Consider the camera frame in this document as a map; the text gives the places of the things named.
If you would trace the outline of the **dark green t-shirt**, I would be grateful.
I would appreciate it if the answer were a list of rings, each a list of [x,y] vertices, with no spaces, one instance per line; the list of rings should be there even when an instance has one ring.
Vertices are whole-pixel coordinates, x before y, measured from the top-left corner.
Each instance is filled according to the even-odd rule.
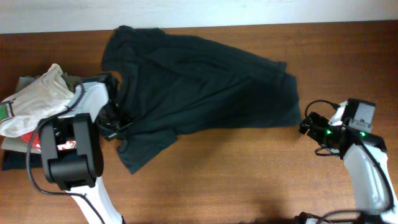
[[[284,62],[197,36],[121,26],[101,68],[122,77],[117,152],[131,174],[180,135],[301,120],[297,81]]]

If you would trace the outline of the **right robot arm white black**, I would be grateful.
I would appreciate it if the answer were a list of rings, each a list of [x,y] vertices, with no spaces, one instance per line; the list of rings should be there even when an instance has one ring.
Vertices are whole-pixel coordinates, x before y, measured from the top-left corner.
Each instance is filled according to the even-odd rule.
[[[315,140],[317,156],[338,157],[349,173],[355,208],[308,218],[307,223],[331,223],[337,214],[355,213],[351,223],[397,223],[397,197],[387,168],[387,147],[372,134],[374,107],[352,108],[349,103],[335,110],[330,119],[305,112],[300,132]]]

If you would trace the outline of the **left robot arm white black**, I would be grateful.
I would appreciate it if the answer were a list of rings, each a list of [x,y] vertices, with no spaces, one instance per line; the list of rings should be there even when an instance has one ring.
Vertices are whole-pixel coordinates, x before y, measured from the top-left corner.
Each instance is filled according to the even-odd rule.
[[[78,85],[75,96],[59,115],[39,125],[44,176],[74,199],[88,223],[125,222],[115,209],[103,182],[104,159],[95,121],[108,103],[104,83]]]

